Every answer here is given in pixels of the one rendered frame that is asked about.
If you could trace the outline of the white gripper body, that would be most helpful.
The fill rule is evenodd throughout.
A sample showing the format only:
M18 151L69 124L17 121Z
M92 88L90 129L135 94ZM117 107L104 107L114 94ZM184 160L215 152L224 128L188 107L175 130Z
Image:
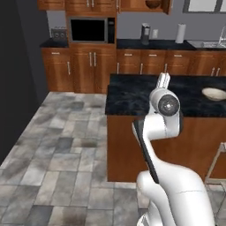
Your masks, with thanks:
M161 72L156 87L157 88L168 88L170 83L170 75L167 72Z

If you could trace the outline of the dark-topped wooden island counter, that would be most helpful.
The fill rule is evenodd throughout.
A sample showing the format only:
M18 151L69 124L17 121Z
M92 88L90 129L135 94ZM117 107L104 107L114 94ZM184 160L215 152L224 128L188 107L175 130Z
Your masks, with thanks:
M132 121L146 115L149 95L156 86L155 75L111 75L105 114L107 115L107 179L134 182L147 168ZM201 177L218 147L226 142L226 101L210 101L205 87L226 91L226 77L172 75L169 90L181 103L184 129L174 139L152 142L157 156L196 171Z

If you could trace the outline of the white bowl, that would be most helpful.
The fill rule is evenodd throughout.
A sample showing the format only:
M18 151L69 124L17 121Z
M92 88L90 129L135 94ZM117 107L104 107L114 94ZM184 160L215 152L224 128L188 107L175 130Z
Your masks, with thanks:
M218 88L205 87L202 89L202 93L211 101L219 102L226 100L226 91Z

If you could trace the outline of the brown bowl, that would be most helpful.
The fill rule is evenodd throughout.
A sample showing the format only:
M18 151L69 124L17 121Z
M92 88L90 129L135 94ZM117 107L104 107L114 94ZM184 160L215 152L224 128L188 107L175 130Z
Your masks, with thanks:
M162 0L146 0L146 6L149 9L156 9L158 8L162 3Z

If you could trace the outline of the white paper towel roll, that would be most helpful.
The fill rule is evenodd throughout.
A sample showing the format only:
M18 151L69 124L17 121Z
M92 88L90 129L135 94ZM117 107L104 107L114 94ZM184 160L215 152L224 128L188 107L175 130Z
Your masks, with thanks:
M186 29L186 24L178 24L177 25L177 36L175 39L175 43L181 44L184 42L185 29Z

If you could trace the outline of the grey coffee machine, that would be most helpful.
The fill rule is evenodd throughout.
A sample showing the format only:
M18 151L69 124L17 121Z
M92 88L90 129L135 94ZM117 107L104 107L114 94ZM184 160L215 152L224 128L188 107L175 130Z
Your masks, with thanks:
M148 23L143 23L141 26L141 36L140 41L144 45L149 44L149 35L150 35L151 27Z

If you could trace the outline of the steel sink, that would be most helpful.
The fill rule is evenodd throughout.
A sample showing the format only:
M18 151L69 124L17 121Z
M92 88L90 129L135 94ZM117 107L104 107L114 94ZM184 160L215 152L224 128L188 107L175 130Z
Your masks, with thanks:
M226 49L226 43L218 41L189 41L196 49Z

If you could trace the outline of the silver tap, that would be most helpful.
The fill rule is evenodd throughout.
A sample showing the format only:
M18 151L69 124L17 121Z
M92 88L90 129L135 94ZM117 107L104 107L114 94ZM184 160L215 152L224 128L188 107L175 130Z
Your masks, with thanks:
M222 32L219 38L219 44L223 43L226 41L226 25L222 28Z

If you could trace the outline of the wooden base cupboards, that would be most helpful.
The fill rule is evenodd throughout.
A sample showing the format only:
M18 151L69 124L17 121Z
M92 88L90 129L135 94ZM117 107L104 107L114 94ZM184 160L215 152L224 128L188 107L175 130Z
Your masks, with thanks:
M226 77L226 49L167 49L116 45L41 48L48 89L104 94L112 73Z

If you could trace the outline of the window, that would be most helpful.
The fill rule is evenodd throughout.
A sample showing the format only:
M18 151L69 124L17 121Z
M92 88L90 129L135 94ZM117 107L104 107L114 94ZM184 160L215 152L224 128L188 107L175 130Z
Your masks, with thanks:
M226 13L226 0L185 0L183 13Z

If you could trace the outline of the black and silver microwave oven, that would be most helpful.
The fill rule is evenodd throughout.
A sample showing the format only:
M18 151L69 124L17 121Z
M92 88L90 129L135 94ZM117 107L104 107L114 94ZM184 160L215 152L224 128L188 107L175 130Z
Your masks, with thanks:
M84 43L115 43L115 19L70 17L70 41Z

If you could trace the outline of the grey metal stool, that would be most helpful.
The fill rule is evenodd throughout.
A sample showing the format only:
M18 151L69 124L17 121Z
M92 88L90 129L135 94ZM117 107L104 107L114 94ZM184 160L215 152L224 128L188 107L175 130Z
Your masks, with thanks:
M226 226L226 142L222 142L205 177L215 225Z

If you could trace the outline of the silver toaster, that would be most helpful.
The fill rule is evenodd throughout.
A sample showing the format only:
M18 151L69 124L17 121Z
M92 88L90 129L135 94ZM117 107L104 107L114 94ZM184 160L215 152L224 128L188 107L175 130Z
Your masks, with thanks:
M54 41L66 41L67 40L67 32L63 28L52 28L51 29L51 37Z

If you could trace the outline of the wooden wall cupboards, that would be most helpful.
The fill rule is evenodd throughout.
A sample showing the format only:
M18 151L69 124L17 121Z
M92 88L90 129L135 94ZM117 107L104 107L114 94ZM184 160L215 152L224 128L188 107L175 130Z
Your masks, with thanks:
M143 11L170 13L172 0L162 0L156 9L149 9L146 0L37 0L38 8L44 11L71 11L75 13L120 13Z

